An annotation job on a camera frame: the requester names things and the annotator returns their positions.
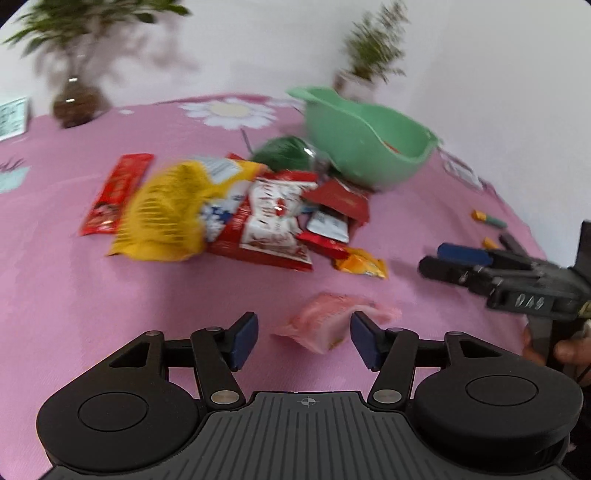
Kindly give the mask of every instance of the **green bowl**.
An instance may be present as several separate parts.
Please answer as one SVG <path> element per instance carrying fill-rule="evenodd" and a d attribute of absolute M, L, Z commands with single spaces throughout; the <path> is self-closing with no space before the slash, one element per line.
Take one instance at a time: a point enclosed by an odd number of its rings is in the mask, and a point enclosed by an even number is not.
<path fill-rule="evenodd" d="M 329 88 L 287 93 L 306 101 L 312 144 L 330 155 L 344 178 L 363 187 L 386 190 L 408 180 L 439 144 L 428 128 L 391 108 L 352 102 Z"/>

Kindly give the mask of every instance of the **green snack bag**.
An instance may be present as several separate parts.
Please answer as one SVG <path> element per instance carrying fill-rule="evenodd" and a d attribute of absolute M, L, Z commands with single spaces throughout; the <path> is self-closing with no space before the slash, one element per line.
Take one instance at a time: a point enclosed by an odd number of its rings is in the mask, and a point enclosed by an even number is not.
<path fill-rule="evenodd" d="M 253 153 L 251 161 L 265 164 L 272 171 L 311 171 L 314 167 L 314 157 L 314 151 L 305 141 L 288 136 L 269 140 Z"/>

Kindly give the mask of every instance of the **pink tablecloth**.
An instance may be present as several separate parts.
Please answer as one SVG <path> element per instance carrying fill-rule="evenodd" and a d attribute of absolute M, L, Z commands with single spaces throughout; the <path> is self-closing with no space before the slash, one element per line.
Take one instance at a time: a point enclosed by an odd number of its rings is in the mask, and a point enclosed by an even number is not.
<path fill-rule="evenodd" d="M 187 338 L 257 312 L 259 342 L 236 375 L 247 395 L 367 393 L 375 374 L 350 342 L 319 356 L 269 335 L 320 291 L 398 306 L 399 324 L 423 338 L 463 330 L 519 351 L 522 319 L 489 312 L 482 298 L 417 274 L 420 258 L 441 242 L 476 247 L 484 236 L 495 236 L 470 218 L 474 208 L 505 219 L 531 254 L 542 255 L 528 227 L 491 187 L 479 193 L 464 186 L 444 172 L 438 154 L 406 184 L 373 197 L 371 222 L 355 237 L 354 246 L 387 260 L 387 281 L 339 273 L 316 255 L 312 274 L 209 254 L 178 264 L 108 258 L 112 237 L 76 234 L 122 154 L 154 153 L 153 173 L 191 154 L 247 155 L 241 125 L 257 145 L 301 123 L 288 103 L 222 96 L 113 109 L 65 131 L 51 118 L 38 118 L 29 133 L 0 144 L 0 164 L 22 158 L 30 167 L 19 188 L 0 195 L 0 474 L 6 480 L 33 480 L 50 466 L 35 432 L 43 401 L 145 330 Z M 195 393 L 191 372 L 171 377 Z"/>

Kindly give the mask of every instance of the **yellow snack bag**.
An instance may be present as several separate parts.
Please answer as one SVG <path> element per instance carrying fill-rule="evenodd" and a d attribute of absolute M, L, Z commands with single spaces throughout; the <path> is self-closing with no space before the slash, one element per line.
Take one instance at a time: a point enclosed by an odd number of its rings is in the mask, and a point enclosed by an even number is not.
<path fill-rule="evenodd" d="M 128 203 L 109 255 L 171 262 L 203 252 L 204 202 L 224 197 L 234 182 L 253 180 L 262 168 L 249 161 L 198 158 L 156 174 Z"/>
<path fill-rule="evenodd" d="M 388 278 L 388 268 L 384 260 L 375 258 L 362 248 L 345 247 L 349 256 L 344 260 L 335 260 L 335 268 L 341 272 Z"/>

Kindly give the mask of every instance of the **pink snack package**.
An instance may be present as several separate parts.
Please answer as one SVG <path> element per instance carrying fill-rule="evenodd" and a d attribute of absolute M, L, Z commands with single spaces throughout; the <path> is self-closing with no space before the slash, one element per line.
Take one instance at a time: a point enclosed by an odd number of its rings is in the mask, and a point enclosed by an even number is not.
<path fill-rule="evenodd" d="M 293 338 L 314 353 L 328 353 L 350 338 L 350 319 L 357 310 L 379 325 L 400 318 L 401 314 L 398 309 L 384 308 L 365 297 L 321 293 L 273 333 Z"/>

